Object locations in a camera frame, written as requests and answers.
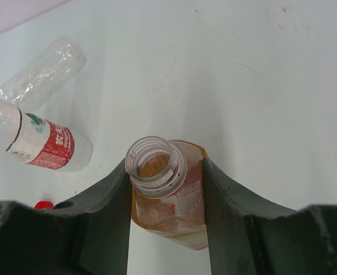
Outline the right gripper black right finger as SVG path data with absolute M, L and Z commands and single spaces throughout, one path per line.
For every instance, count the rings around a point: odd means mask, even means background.
M 292 210 L 202 163 L 213 274 L 337 274 L 337 205 Z

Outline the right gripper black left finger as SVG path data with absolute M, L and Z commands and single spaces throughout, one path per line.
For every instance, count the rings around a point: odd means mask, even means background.
M 131 202 L 124 163 L 49 210 L 0 201 L 0 274 L 126 274 Z

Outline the red bottle cap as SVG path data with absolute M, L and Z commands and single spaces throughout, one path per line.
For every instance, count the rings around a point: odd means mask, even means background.
M 37 210 L 52 209 L 53 207 L 54 204 L 50 201 L 39 201 L 34 206 L 34 208 Z

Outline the yellow red tea bottle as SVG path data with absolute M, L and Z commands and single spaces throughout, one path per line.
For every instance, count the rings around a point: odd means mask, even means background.
M 128 149 L 132 220 L 191 250 L 208 246 L 203 198 L 205 149 L 184 140 L 146 136 Z

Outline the red label plastic bottle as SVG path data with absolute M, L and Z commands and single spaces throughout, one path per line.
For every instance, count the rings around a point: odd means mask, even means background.
M 85 137 L 0 99 L 1 157 L 51 170 L 80 171 L 92 153 Z

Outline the clear plastic water bottle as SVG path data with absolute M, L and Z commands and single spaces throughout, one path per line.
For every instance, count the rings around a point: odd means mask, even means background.
M 0 99 L 24 111 L 35 111 L 78 75 L 85 64 L 82 48 L 60 37 L 0 87 Z

